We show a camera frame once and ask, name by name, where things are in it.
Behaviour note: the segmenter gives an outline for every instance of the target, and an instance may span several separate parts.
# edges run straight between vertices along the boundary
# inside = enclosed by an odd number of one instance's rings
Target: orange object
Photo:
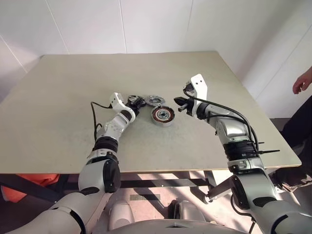
[[[59,174],[17,174],[17,175],[31,182],[34,182],[35,184],[39,184],[43,187],[48,186],[49,184],[56,183],[59,180]],[[19,202],[27,195],[4,186],[2,187],[2,192],[4,193],[6,200],[15,203]]]

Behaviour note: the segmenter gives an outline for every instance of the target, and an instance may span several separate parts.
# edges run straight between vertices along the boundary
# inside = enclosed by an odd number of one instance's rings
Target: black band
[[[282,221],[283,221],[284,219],[286,219],[286,218],[288,218],[288,215],[287,215],[287,214],[281,216],[280,218],[278,218],[278,219],[275,221],[275,223],[273,224],[272,229],[271,229],[271,233],[272,233],[272,234],[276,234],[275,229],[276,229],[277,226],[280,224],[280,222],[282,222]]]
[[[254,205],[258,207],[264,207],[265,204],[271,202],[271,201],[276,201],[276,198],[271,197],[271,196],[262,196],[262,197],[257,197],[253,200]]]
[[[206,116],[205,112],[206,112],[206,107],[209,106],[209,104],[202,102],[197,110],[196,110],[196,114],[197,114],[197,118],[198,119],[206,119],[208,116]]]
[[[115,161],[117,164],[119,164],[117,157],[115,155],[113,155],[111,152],[107,152],[106,156],[95,157],[95,158],[89,160],[87,162],[87,165],[95,163],[95,162],[107,160],[107,159],[111,159],[111,160]]]
[[[132,119],[132,115],[129,111],[122,110],[120,113],[122,113],[129,121]]]
[[[80,218],[80,216],[73,210],[71,210],[71,212],[69,214],[74,218],[74,220],[80,226],[81,234],[86,234],[87,233],[86,227],[84,226],[84,223],[83,223],[82,219]]]
[[[103,136],[96,141],[92,151],[98,149],[109,149],[117,153],[118,142],[110,136]]]
[[[244,159],[251,156],[257,157],[254,153],[253,145],[249,140],[227,143],[223,145],[223,148],[229,161]]]
[[[89,187],[89,188],[85,188],[85,189],[79,191],[79,193],[86,196],[89,194],[96,194],[98,191],[99,191],[99,189],[97,187]]]

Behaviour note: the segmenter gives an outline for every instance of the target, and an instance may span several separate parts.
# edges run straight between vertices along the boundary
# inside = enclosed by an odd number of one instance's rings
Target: table
[[[217,52],[45,55],[0,104],[0,173],[79,173],[93,147],[90,102],[108,105],[112,92],[159,95],[175,110],[168,128],[152,123],[144,107],[123,133],[122,172],[169,172],[227,168],[215,130],[177,111],[173,98],[202,74],[208,100],[238,110],[257,133],[266,168],[298,166],[298,157]],[[113,110],[96,109],[104,123]]]

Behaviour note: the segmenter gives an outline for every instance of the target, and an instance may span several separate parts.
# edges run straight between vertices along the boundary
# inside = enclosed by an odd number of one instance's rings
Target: metal gear
[[[159,106],[165,104],[165,99],[160,96],[150,95],[145,98],[145,102],[150,106]]]
[[[152,120],[154,124],[168,127],[175,118],[175,112],[168,106],[157,106],[152,110]]]

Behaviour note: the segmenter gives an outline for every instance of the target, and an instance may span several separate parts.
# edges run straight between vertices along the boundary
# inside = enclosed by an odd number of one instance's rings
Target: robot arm
[[[110,98],[117,114],[97,133],[97,139],[87,163],[79,174],[79,192],[64,196],[33,221],[12,234],[89,234],[97,223],[111,194],[120,187],[117,149],[122,132],[133,122],[144,105],[138,97],[123,103],[118,93]]]
[[[276,151],[259,151],[256,135],[246,118],[231,108],[206,100],[207,86],[200,74],[191,78],[183,92],[189,99],[176,97],[178,110],[186,109],[188,115],[205,120],[219,136],[228,168],[233,173],[223,186],[232,190],[235,204],[250,214],[263,233],[308,233],[312,217],[298,206],[276,199],[275,188],[259,157]]]

